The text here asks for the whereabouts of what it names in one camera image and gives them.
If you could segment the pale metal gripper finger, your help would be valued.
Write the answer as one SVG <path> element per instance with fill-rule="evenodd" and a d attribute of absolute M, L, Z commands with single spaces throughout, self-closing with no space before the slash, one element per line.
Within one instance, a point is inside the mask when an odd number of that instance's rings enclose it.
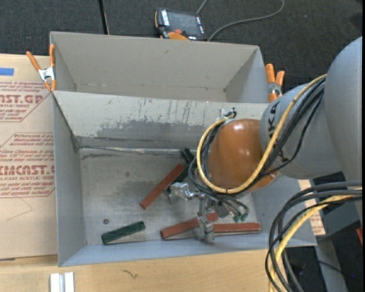
<path fill-rule="evenodd" d="M 212 243 L 214 240 L 213 223 L 206 216 L 198 217 L 197 223 L 198 226 L 193 230 L 195 237 L 202 242 Z"/>
<path fill-rule="evenodd" d="M 174 182 L 170 187 L 169 201 L 175 204 L 179 201 L 187 201 L 189 185 L 186 182 Z"/>

